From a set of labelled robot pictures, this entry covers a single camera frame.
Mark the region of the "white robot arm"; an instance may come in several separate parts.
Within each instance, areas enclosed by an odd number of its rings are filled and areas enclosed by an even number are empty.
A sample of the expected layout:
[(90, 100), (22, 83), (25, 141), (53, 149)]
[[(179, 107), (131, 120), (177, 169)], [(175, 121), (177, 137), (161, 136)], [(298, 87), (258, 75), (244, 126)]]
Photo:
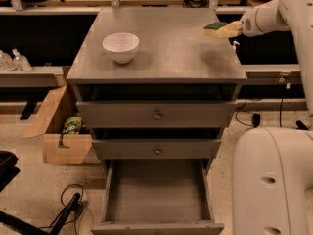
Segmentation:
[[(313, 0), (273, 0), (218, 30), (223, 38), (292, 33), (308, 113), (313, 114)], [(313, 183), (313, 131), (258, 127), (233, 156), (233, 235), (310, 235), (305, 191)]]

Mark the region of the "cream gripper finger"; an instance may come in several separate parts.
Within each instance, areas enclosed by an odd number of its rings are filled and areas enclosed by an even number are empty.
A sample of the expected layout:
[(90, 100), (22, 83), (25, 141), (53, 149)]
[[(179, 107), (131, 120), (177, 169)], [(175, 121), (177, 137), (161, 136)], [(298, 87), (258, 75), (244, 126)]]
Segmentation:
[(229, 30), (226, 28), (220, 28), (216, 31), (216, 35), (219, 39), (234, 38), (241, 34), (242, 32), (240, 30)]
[(240, 21), (233, 21), (226, 25), (226, 29), (228, 31), (240, 31), (242, 29), (242, 25)]

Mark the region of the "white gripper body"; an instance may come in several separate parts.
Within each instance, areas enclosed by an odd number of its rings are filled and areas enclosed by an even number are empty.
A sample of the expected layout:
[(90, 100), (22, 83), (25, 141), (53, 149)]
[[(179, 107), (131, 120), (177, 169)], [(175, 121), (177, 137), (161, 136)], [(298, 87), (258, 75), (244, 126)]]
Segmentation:
[(240, 18), (240, 23), (242, 26), (242, 34), (247, 37), (254, 37), (261, 34), (260, 29), (256, 23), (256, 11), (249, 10), (243, 13)]

